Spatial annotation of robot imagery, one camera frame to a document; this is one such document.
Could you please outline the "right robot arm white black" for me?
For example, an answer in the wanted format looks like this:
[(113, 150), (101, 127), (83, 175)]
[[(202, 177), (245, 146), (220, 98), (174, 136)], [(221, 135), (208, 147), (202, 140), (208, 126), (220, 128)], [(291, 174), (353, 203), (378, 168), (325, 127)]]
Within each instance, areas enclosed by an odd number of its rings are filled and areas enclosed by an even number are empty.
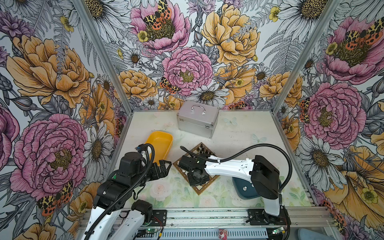
[(264, 209), (249, 215), (251, 225), (278, 225), (282, 223), (282, 187), (279, 170), (266, 158), (228, 160), (216, 156), (183, 156), (178, 167), (187, 172), (190, 186), (201, 186), (211, 176), (226, 176), (246, 181), (264, 201)]

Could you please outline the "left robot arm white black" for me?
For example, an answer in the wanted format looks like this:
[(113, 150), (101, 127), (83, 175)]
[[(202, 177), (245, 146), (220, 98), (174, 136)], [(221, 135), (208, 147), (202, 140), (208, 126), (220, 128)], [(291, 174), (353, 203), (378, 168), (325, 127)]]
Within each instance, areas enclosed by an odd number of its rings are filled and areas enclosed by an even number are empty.
[[(168, 175), (172, 162), (160, 160), (155, 163), (154, 153), (153, 148), (147, 148), (145, 151), (126, 153), (122, 157), (119, 169), (98, 187), (91, 216), (82, 236), (84, 240), (106, 240), (116, 219), (123, 212), (126, 201), (138, 196), (135, 188), (144, 188), (147, 182)], [(133, 240), (139, 236), (139, 227), (149, 225), (152, 220), (158, 221), (161, 227), (165, 226), (165, 223), (153, 216), (152, 204), (137, 200), (111, 238)]]

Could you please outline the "yellow plastic tray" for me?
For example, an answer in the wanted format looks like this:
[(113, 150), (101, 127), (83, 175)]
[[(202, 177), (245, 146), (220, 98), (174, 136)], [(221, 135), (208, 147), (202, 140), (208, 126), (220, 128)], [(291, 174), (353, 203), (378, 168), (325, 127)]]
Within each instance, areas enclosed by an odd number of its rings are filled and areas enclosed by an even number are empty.
[(157, 163), (158, 166), (160, 166), (160, 161), (167, 159), (173, 145), (173, 139), (171, 134), (162, 131), (155, 131), (149, 135), (146, 143), (154, 147), (154, 162)]

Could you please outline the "silver aluminium case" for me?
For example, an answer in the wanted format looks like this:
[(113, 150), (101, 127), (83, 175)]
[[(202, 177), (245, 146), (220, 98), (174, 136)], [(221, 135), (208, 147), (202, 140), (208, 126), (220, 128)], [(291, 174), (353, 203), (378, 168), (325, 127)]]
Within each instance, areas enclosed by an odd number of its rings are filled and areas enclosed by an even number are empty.
[(177, 113), (178, 128), (211, 139), (217, 125), (219, 108), (186, 101)]

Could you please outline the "teal plastic tray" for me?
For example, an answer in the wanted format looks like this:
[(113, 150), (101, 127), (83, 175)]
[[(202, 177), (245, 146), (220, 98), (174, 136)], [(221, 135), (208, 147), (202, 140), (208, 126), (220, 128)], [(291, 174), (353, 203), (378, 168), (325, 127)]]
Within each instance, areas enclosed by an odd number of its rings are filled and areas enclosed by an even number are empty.
[(232, 178), (232, 180), (235, 190), (241, 199), (251, 200), (260, 197), (252, 183), (239, 178)]

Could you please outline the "small red white object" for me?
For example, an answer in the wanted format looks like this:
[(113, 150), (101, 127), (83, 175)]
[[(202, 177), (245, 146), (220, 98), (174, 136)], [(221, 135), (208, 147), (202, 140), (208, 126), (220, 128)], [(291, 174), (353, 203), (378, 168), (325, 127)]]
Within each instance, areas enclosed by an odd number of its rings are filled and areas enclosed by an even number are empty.
[(228, 231), (226, 229), (219, 229), (219, 235), (220, 240), (227, 240), (228, 239)]

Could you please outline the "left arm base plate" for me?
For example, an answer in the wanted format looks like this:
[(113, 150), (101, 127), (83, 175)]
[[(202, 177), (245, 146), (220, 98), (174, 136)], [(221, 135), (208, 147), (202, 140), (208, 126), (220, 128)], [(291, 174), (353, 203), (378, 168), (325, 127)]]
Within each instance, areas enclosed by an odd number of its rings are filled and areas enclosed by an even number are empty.
[(150, 227), (165, 227), (167, 222), (167, 210), (153, 210)]

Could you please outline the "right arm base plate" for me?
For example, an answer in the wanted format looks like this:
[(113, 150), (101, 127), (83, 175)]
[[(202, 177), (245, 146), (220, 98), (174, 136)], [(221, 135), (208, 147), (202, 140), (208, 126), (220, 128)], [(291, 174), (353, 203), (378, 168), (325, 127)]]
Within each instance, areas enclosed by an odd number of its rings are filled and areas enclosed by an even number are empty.
[(290, 226), (292, 223), (284, 206), (281, 207), (277, 217), (267, 214), (264, 209), (248, 209), (247, 213), (246, 222), (251, 226)]

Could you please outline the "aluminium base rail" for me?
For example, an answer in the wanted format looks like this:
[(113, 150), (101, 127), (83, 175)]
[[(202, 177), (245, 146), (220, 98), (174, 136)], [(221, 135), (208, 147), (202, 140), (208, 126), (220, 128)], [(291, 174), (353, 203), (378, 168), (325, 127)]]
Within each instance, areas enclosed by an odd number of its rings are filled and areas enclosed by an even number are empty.
[[(164, 229), (231, 229), (231, 228), (278, 228), (285, 226), (251, 226), (247, 210), (250, 208), (169, 208)], [(325, 207), (287, 207), (291, 228), (334, 227), (334, 220)], [(111, 230), (117, 230), (128, 215), (123, 209)], [(139, 228), (155, 228), (142, 225)]]

